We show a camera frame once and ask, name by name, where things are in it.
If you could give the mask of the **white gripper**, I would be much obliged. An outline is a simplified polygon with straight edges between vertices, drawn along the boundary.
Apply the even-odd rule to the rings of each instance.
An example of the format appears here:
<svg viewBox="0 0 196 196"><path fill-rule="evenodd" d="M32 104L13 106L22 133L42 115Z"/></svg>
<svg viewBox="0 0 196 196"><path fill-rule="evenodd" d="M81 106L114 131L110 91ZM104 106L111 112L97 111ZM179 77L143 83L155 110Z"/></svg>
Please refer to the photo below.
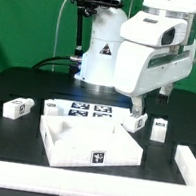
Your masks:
<svg viewBox="0 0 196 196"><path fill-rule="evenodd" d="M182 52L171 54L169 46L153 48L124 41L117 53L114 86L117 92L132 98L132 115L143 112L144 93L161 88L160 103L167 103L172 84L186 78L192 71L196 43L185 46Z"/></svg>

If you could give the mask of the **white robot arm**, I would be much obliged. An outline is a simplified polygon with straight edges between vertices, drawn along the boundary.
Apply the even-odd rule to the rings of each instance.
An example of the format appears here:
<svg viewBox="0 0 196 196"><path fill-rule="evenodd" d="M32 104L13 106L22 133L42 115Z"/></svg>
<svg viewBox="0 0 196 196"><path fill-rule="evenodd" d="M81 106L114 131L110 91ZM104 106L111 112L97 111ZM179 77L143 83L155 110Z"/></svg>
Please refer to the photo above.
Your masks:
<svg viewBox="0 0 196 196"><path fill-rule="evenodd" d="M129 97L132 116L143 98L160 89L168 96L196 62L196 0L79 0L93 18L89 49L75 81Z"/></svg>

